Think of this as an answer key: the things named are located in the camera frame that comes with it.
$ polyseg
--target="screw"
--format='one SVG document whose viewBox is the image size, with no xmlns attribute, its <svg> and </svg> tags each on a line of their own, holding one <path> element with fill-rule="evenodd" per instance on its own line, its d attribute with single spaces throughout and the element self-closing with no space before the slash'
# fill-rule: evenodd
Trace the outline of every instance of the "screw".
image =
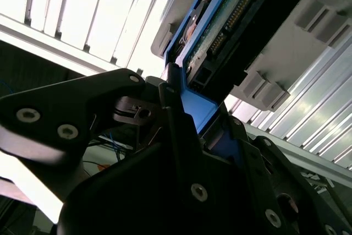
<svg viewBox="0 0 352 235">
<path fill-rule="evenodd" d="M 236 118 L 234 118 L 233 121 L 235 122 L 236 125 L 241 125 L 242 124 L 241 121 L 236 119 Z"/>
<path fill-rule="evenodd" d="M 70 124 L 63 124 L 57 129 L 60 138 L 72 140 L 78 136 L 78 130 L 75 126 Z"/>
<path fill-rule="evenodd" d="M 325 230 L 329 235 L 337 235 L 336 231 L 330 225 L 325 225 Z"/>
<path fill-rule="evenodd" d="M 208 199 L 208 192 L 201 184 L 192 184 L 191 191 L 198 201 L 204 202 Z"/>
<path fill-rule="evenodd" d="M 264 139 L 264 143 L 265 143 L 266 146 L 271 146 L 270 141 L 268 141 L 267 139 Z"/>
<path fill-rule="evenodd" d="M 40 113 L 33 108 L 22 108 L 17 111 L 16 117 L 19 121 L 32 123 L 40 119 Z"/>
<path fill-rule="evenodd" d="M 169 90 L 171 93 L 175 93 L 175 90 L 173 90 L 173 89 L 170 88 L 169 86 L 168 86 L 166 89 Z"/>
<path fill-rule="evenodd" d="M 136 83 L 139 82 L 138 77 L 135 77 L 134 75 L 130 75 L 130 79 L 131 79 L 133 82 L 136 82 Z"/>
<path fill-rule="evenodd" d="M 275 213 L 275 211 L 273 211 L 271 209 L 267 209 L 265 211 L 265 216 L 269 220 L 271 225 L 273 225 L 275 228 L 281 227 L 281 220 L 280 220 L 279 216 Z"/>
</svg>

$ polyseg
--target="green circuit board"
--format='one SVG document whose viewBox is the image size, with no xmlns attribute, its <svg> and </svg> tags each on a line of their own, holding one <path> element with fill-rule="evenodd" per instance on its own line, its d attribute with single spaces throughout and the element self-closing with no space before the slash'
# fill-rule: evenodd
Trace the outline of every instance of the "green circuit board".
<svg viewBox="0 0 352 235">
<path fill-rule="evenodd" d="M 223 0 L 207 29 L 196 44 L 193 53 L 187 60 L 187 68 L 191 68 L 197 59 L 201 58 L 209 49 L 211 49 L 213 53 L 217 52 L 217 48 L 221 46 L 222 41 L 225 39 L 221 33 L 221 29 L 223 27 L 229 27 L 228 30 L 231 30 L 231 27 L 235 25 L 245 5 L 249 1 L 250 0 Z"/>
</svg>

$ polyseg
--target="wire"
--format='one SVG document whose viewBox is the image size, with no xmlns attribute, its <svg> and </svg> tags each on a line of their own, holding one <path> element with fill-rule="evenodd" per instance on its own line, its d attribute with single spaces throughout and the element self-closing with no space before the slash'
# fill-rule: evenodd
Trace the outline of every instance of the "wire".
<svg viewBox="0 0 352 235">
<path fill-rule="evenodd" d="M 86 172 L 86 174 L 88 174 L 89 177 L 91 177 L 90 173 L 88 173 L 86 170 L 84 170 Z"/>
<path fill-rule="evenodd" d="M 101 165 L 101 164 L 99 164 L 99 163 L 97 163 L 97 162 L 92 162 L 92 161 L 83 161 L 83 162 L 86 162 L 86 163 L 93 163 L 94 165 L 98 165 L 98 166 L 101 166 L 101 167 L 103 167 L 103 168 L 107 168 L 106 166 L 104 166 L 104 165 Z"/>
<path fill-rule="evenodd" d="M 13 94 L 14 91 L 12 90 L 12 88 L 3 80 L 0 80 L 0 84 L 3 84 L 4 86 L 6 86 L 6 88 L 10 91 L 10 94 Z"/>
<path fill-rule="evenodd" d="M 120 152 L 119 152 L 119 147 L 116 145 L 116 143 L 114 142 L 113 138 L 112 138 L 112 133 L 110 133 L 110 139 L 111 139 L 111 146 L 112 148 L 115 149 L 115 152 L 116 152 L 116 158 L 117 158 L 117 161 L 118 162 L 121 162 L 121 158 L 120 158 Z"/>
</svg>

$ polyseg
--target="blue cable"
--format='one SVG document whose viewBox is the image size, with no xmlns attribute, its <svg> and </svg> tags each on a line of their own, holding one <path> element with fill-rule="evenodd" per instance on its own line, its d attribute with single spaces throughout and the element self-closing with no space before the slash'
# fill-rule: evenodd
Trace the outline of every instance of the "blue cable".
<svg viewBox="0 0 352 235">
<path fill-rule="evenodd" d="M 116 147 L 115 152 L 116 152 L 117 161 L 120 162 L 120 161 L 121 161 L 121 158 L 120 158 L 119 147 L 116 145 L 115 141 L 112 139 L 112 134 L 111 134 L 111 133 L 110 133 L 110 139 L 111 139 L 112 148 L 114 148 L 114 146 Z"/>
<path fill-rule="evenodd" d="M 10 91 L 10 94 L 13 94 L 14 91 L 12 90 L 12 88 L 7 84 L 5 83 L 3 80 L 0 80 L 0 84 L 3 84 L 4 86 L 7 87 L 7 89 Z"/>
</svg>

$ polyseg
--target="circuit board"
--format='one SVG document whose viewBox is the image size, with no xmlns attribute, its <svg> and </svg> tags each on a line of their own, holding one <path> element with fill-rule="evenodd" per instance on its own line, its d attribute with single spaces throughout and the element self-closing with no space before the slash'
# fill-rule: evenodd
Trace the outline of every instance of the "circuit board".
<svg viewBox="0 0 352 235">
<path fill-rule="evenodd" d="M 246 6 L 251 0 L 223 0 L 220 8 L 212 18 L 207 29 L 202 34 L 200 40 L 194 48 L 193 53 L 186 61 L 187 74 L 195 70 L 200 58 L 204 56 L 212 56 L 218 52 L 229 35 L 239 21 Z"/>
</svg>

